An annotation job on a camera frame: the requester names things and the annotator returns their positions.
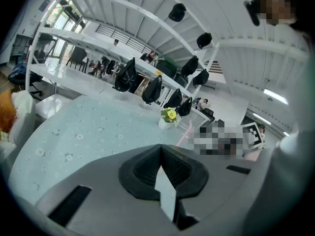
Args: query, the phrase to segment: white vase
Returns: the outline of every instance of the white vase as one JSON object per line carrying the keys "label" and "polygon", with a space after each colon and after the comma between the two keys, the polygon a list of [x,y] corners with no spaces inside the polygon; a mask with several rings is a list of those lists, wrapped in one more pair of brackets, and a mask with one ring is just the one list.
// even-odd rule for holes
{"label": "white vase", "polygon": [[160,129],[168,129],[171,125],[172,124],[170,122],[165,122],[163,118],[159,119],[158,126],[160,127]]}

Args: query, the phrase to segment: floral pattern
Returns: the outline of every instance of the floral pattern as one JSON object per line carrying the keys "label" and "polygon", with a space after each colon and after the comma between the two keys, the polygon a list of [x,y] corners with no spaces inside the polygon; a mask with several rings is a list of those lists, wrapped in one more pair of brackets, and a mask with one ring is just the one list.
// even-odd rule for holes
{"label": "floral pattern", "polygon": [[159,129],[159,117],[80,96],[35,130],[12,167],[9,186],[35,205],[49,188],[93,160],[152,144],[176,145],[182,130]]}

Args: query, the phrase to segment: desk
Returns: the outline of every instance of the desk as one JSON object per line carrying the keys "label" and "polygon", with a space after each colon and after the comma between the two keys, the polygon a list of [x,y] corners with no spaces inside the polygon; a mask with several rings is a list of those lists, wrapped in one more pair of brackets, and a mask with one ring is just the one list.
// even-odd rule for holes
{"label": "desk", "polygon": [[9,178],[31,204],[53,185],[101,157],[152,144],[176,145],[180,129],[158,127],[158,114],[80,96],[43,122],[20,151]]}

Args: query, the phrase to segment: ceiling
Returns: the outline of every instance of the ceiling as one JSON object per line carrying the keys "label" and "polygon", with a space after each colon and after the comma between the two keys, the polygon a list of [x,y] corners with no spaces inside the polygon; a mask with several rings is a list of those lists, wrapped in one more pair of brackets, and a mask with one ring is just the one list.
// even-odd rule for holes
{"label": "ceiling", "polygon": [[[195,40],[203,32],[210,32],[212,45],[204,60],[209,59],[218,42],[248,40],[250,45],[222,45],[218,60],[226,85],[221,89],[232,95],[246,98],[249,109],[262,115],[283,131],[290,131],[294,118],[287,105],[273,100],[262,92],[268,88],[283,94],[296,80],[305,67],[308,47],[303,37],[289,26],[270,26],[261,20],[260,26],[252,24],[244,8],[245,0],[126,0],[159,17],[180,35],[194,50],[198,50]],[[168,19],[174,4],[182,2],[188,9],[180,23]],[[150,19],[129,8],[111,8],[108,4],[108,24],[126,31],[135,38],[149,43],[152,49],[160,49],[176,62],[185,63],[189,55],[180,48],[178,40],[165,35],[163,30]]]}

